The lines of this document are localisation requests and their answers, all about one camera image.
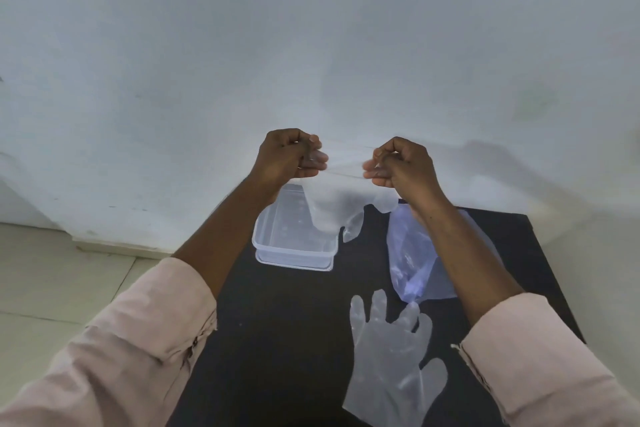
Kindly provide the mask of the person's left hand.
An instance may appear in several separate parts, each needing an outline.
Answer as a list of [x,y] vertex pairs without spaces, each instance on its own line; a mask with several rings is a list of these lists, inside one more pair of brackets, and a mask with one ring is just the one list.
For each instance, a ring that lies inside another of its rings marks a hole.
[[288,128],[268,132],[260,145],[259,153],[249,179],[268,191],[279,191],[290,177],[290,131]]

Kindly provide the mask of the person's left forearm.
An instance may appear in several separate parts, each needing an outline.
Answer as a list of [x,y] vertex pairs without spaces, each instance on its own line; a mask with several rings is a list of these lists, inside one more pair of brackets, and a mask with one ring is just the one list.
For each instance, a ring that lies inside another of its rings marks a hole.
[[0,410],[0,427],[164,427],[217,327],[216,296],[288,180],[245,178]]

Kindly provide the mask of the person's right hand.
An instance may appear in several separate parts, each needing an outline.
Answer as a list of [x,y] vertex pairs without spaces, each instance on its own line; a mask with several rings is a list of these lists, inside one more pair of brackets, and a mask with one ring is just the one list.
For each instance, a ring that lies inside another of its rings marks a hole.
[[446,202],[427,149],[402,137],[393,137],[389,141],[403,143],[401,183],[393,188],[400,198],[417,210]]

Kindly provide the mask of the clear plastic bag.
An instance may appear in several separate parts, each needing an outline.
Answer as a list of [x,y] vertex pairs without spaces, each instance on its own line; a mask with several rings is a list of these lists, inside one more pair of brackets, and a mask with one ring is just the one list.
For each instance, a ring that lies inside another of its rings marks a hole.
[[426,229],[408,204],[390,213],[387,230],[392,286],[405,303],[457,298],[451,278]]

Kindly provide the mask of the clear plastic food container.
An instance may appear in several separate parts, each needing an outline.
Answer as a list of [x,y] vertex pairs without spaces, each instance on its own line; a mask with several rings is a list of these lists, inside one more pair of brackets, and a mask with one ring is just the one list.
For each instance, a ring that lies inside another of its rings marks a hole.
[[263,264],[331,271],[339,239],[316,229],[302,186],[288,183],[257,218],[252,245]]

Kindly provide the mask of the person's right forearm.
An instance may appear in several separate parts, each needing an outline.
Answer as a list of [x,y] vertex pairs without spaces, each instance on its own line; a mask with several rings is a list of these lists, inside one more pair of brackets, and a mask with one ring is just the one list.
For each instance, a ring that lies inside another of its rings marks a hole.
[[471,322],[460,355],[510,427],[640,427],[640,402],[546,297],[522,290],[442,193],[404,199]]

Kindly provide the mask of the clear disposable plastic glove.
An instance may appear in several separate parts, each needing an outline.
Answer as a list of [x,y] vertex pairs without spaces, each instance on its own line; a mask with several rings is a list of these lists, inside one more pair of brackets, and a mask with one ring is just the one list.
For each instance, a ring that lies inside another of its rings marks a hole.
[[373,147],[323,140],[319,151],[328,157],[326,169],[301,181],[316,229],[342,234],[347,243],[360,234],[367,205],[382,214],[397,208],[399,196],[393,188],[378,187],[364,178],[362,166],[372,159]]
[[369,317],[359,295],[351,299],[349,322],[354,366],[342,408],[371,427],[422,427],[447,383],[439,358],[425,366],[433,323],[417,303],[387,320],[385,291],[372,294]]

